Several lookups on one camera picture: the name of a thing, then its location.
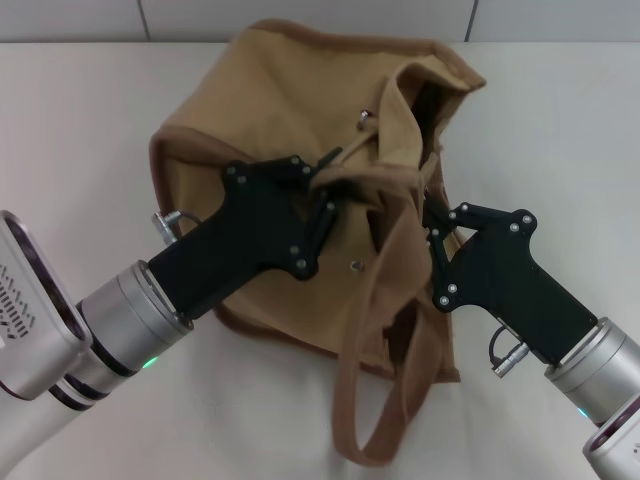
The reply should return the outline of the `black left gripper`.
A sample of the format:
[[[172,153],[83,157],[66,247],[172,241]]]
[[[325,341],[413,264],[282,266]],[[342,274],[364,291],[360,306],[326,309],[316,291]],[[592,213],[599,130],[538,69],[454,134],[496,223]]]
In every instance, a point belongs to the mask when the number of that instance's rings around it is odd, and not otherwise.
[[[330,199],[291,201],[294,188],[335,160],[336,147],[314,165],[299,155],[262,164],[231,162],[220,174],[224,198],[214,214],[148,261],[177,313],[197,319],[257,275],[284,271],[308,280],[336,219]]]

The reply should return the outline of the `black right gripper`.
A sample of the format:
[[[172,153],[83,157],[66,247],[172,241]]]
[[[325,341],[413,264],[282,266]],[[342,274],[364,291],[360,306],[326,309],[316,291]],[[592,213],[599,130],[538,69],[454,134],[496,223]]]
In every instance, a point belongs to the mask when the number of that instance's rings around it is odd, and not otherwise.
[[[424,201],[422,225],[429,229],[433,302],[440,311],[480,307],[553,366],[597,325],[596,316],[533,259],[537,219],[531,212],[469,203],[450,210]]]

